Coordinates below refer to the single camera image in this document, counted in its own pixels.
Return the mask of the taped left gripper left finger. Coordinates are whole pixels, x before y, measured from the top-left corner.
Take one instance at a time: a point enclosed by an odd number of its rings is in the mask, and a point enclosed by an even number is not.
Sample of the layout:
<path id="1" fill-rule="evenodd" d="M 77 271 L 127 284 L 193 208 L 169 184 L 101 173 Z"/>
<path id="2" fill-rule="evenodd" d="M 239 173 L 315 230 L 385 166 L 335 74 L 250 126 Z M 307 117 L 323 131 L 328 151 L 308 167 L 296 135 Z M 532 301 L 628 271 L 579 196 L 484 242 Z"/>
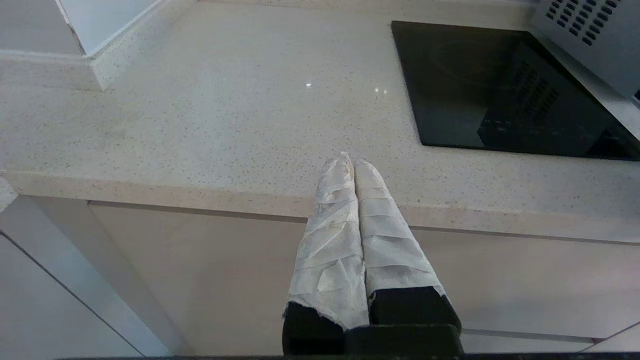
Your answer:
<path id="1" fill-rule="evenodd" d="M 347 334 L 370 325 L 355 170 L 345 152 L 320 172 L 283 320 L 286 356 L 341 355 Z"/>

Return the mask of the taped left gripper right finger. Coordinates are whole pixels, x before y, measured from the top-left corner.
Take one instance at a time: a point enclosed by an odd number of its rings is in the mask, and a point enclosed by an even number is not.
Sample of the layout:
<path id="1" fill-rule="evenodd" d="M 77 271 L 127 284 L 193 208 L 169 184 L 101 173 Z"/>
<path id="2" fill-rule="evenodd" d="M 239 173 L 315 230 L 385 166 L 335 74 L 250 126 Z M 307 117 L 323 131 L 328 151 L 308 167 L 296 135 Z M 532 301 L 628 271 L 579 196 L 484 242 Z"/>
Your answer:
<path id="1" fill-rule="evenodd" d="M 379 171 L 364 160 L 354 168 L 371 324 L 461 326 Z"/>

